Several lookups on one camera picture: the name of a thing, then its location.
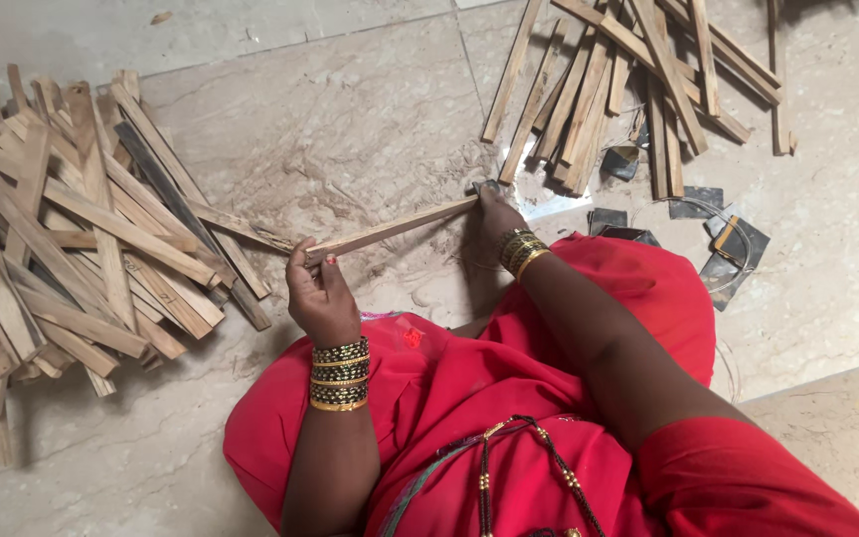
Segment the woman's left hand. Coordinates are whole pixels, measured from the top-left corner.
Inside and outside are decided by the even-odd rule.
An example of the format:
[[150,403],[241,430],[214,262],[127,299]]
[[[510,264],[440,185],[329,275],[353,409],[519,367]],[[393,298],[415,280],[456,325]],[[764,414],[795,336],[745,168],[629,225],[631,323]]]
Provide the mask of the woman's left hand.
[[287,287],[290,289],[287,311],[318,349],[356,343],[360,340],[360,311],[340,272],[337,258],[328,255],[320,264],[317,278],[304,268],[305,250],[316,243],[313,237],[303,239],[287,261]]

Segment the black sandpaper piece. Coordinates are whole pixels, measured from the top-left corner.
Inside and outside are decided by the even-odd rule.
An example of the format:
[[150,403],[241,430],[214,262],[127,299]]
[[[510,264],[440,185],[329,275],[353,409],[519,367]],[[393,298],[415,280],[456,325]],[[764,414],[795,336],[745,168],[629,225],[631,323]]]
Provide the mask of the black sandpaper piece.
[[[754,226],[751,226],[746,221],[737,216],[731,217],[731,224],[736,224],[741,227],[742,231],[747,235],[747,240],[751,243],[751,259],[747,260],[748,269],[757,269],[758,263],[761,262],[761,256],[765,253],[768,243],[771,238],[757,231]],[[715,239],[712,245],[718,253],[733,262],[738,267],[745,265],[746,248],[745,239],[731,224],[724,226],[722,233]]]
[[602,233],[605,226],[628,226],[628,213],[614,209],[597,207],[589,211],[589,235],[595,237]]
[[708,290],[722,287],[722,285],[730,282],[732,278],[736,278],[733,284],[711,293],[711,303],[718,311],[724,311],[727,308],[728,303],[734,298],[734,294],[738,292],[738,287],[741,287],[741,284],[745,283],[749,275],[739,274],[738,268],[718,252],[711,254],[711,258],[704,264],[704,268],[701,269],[700,273],[701,282],[704,283],[704,287],[707,287]]
[[625,239],[627,241],[635,241],[636,243],[642,243],[644,245],[649,245],[651,247],[659,247],[662,245],[655,239],[655,235],[652,234],[649,229],[636,229],[635,227],[618,227],[618,226],[605,226],[602,232],[599,234],[599,237],[611,237],[613,239]]
[[602,159],[602,170],[622,180],[631,180],[638,171],[638,147],[618,145],[610,147]]
[[[712,188],[710,186],[688,186],[685,187],[685,197],[704,201],[719,211],[724,207],[724,189]],[[678,218],[711,218],[710,212],[693,203],[684,201],[668,201],[668,217],[672,220]]]

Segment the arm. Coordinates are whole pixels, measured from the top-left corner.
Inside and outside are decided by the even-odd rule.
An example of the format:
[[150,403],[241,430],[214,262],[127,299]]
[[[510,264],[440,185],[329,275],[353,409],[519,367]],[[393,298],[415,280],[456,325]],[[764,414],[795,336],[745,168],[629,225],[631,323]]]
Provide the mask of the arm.
[[[495,244],[525,221],[495,189],[482,189],[483,232]],[[526,288],[607,425],[632,451],[673,421],[745,415],[691,378],[618,301],[553,253],[522,273]]]
[[[316,279],[304,268],[304,250],[314,244],[312,237],[304,239],[287,263],[290,314],[319,349],[358,341],[360,312],[336,259],[328,256]],[[323,537],[358,531],[379,474],[369,406],[350,412],[308,406],[290,465],[280,534]]]

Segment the finger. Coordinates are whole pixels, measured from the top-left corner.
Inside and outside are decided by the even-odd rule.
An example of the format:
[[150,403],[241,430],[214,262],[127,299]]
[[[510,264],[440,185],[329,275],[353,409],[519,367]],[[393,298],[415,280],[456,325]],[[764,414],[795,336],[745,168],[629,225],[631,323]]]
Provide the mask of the finger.
[[292,294],[305,294],[317,289],[310,272],[304,268],[307,257],[305,250],[316,245],[316,243],[316,239],[307,237],[290,252],[290,259],[287,260],[284,275],[286,276],[287,287],[290,288]]
[[327,296],[350,295],[350,287],[346,284],[344,274],[340,272],[337,265],[337,256],[332,253],[320,264],[320,279],[324,282],[324,290]]

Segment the pile of wooden sticks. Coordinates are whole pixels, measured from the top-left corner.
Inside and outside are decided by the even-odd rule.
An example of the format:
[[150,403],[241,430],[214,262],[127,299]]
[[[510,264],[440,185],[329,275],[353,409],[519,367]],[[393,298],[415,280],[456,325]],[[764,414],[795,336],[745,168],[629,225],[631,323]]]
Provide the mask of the pile of wooden sticks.
[[121,360],[147,371],[224,318],[232,297],[258,330],[269,294],[239,237],[291,242],[211,207],[149,119],[137,73],[107,92],[30,83],[7,69],[0,107],[0,464],[13,455],[6,387],[81,362],[100,397]]
[[[558,180],[564,190],[581,196],[599,159],[608,120],[622,112],[626,81],[636,61],[648,69],[649,157],[655,199],[685,194],[679,121],[695,156],[708,149],[700,120],[714,123],[738,143],[745,143],[750,136],[748,129],[722,110],[716,62],[771,105],[774,154],[793,154],[797,140],[784,120],[780,0],[769,0],[771,69],[738,45],[728,32],[708,21],[704,0],[626,0],[624,4],[622,0],[599,0],[596,6],[583,0],[551,1],[584,21],[586,30],[571,63],[543,102],[568,30],[567,19],[555,21],[500,182],[513,182],[530,133],[535,132],[538,139],[527,158],[530,162],[548,163],[550,177]],[[492,143],[495,139],[541,5],[542,0],[529,0],[526,6],[483,141]],[[693,39],[699,70],[672,53],[665,13],[670,13]]]

